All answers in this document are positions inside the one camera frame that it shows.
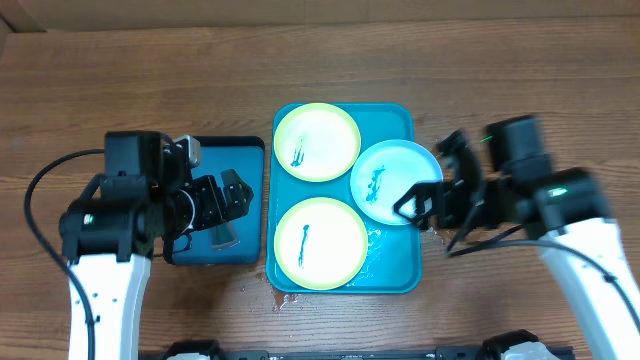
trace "white plate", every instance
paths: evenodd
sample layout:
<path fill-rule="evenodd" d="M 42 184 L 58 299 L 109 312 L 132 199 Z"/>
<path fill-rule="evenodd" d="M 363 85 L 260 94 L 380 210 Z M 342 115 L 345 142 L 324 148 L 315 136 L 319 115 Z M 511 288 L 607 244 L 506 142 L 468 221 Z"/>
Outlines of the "white plate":
<path fill-rule="evenodd" d="M 351 195 L 370 218 L 387 225 L 409 222 L 393 212 L 396 203 L 415 183 L 442 181 L 436 158 L 408 140 L 377 143 L 358 158 L 351 171 Z M 405 204 L 403 213 L 415 213 L 415 204 Z"/>
<path fill-rule="evenodd" d="M 328 181 L 353 166 L 360 153 L 360 131 L 339 107 L 306 104 L 280 121 L 273 146 L 278 162 L 289 174 L 306 181 Z"/>
<path fill-rule="evenodd" d="M 367 231 L 345 203 L 311 198 L 289 209 L 276 227 L 276 260 L 296 284 L 330 290 L 346 284 L 367 256 Z"/>

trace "wooden tabletop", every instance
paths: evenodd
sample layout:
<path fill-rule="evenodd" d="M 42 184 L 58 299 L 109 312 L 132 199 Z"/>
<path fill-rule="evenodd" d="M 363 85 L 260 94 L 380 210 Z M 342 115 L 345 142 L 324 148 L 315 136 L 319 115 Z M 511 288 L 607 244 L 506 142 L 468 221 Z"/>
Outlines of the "wooden tabletop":
<path fill-rule="evenodd" d="M 102 146 L 108 130 L 257 135 L 270 149 L 273 117 L 287 103 L 390 101 L 407 107 L 416 141 L 430 148 L 458 128 L 479 140 L 484 125 L 535 112 L 557 167 L 585 166 L 601 180 L 638 276 L 639 99 L 638 18 L 9 35 L 0 63 L 0 358 L 67 356 L 67 281 L 27 229 L 22 201 L 38 170 Z M 102 167 L 100 157 L 79 159 L 37 189 L 35 216 L 57 248 L 59 216 Z M 589 358 L 532 249 L 445 259 L 449 234 L 425 234 L 422 281 L 409 294 L 285 297 L 265 276 L 264 233 L 255 265 L 155 260 L 141 350 L 187 338 L 229 350 L 419 349 L 525 328 Z"/>

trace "dark blue tray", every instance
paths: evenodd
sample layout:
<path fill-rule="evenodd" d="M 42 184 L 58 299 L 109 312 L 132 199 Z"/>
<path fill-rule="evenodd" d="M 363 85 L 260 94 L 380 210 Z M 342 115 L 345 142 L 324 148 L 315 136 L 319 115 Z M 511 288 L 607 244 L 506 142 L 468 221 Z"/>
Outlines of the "dark blue tray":
<path fill-rule="evenodd" d="M 304 105 L 289 104 L 280 109 L 273 121 L 273 132 L 291 110 Z M 413 141 L 413 119 L 398 104 L 334 103 L 349 113 L 360 129 L 360 153 L 369 146 L 390 139 Z M 411 291 L 422 276 L 420 233 L 410 226 L 384 225 L 360 211 L 351 196 L 351 170 L 337 179 L 311 183 L 287 173 L 273 149 L 267 219 L 267 277 L 278 290 L 291 293 L 326 292 L 335 294 L 400 294 Z M 296 285 L 278 266 L 273 249 L 276 226 L 284 213 L 302 200 L 325 196 L 340 200 L 360 215 L 369 236 L 369 251 L 360 273 L 347 284 L 333 290 L 314 291 Z"/>

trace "blue paint stain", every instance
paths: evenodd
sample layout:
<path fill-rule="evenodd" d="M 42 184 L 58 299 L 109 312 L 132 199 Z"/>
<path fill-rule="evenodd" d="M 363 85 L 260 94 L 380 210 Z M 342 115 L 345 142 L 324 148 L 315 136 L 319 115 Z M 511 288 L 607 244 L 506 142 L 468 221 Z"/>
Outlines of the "blue paint stain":
<path fill-rule="evenodd" d="M 300 256 L 298 256 L 298 266 L 300 269 L 304 269 L 304 244 L 307 242 L 307 236 L 309 235 L 309 225 L 305 225 L 302 231 L 302 244 L 300 245 Z"/>
<path fill-rule="evenodd" d="M 304 153 L 302 152 L 302 144 L 304 143 L 304 138 L 300 138 L 298 141 L 298 146 L 293 150 L 293 161 L 291 162 L 292 167 L 298 167 L 302 165 L 302 161 L 304 160 Z"/>
<path fill-rule="evenodd" d="M 381 166 L 375 170 L 373 170 L 373 173 L 371 174 L 371 183 L 369 183 L 369 186 L 367 186 L 370 191 L 367 194 L 367 197 L 365 198 L 365 200 L 369 203 L 369 204 L 373 204 L 376 201 L 378 201 L 378 190 L 380 190 L 380 175 L 382 175 L 382 173 L 384 172 L 384 166 Z"/>

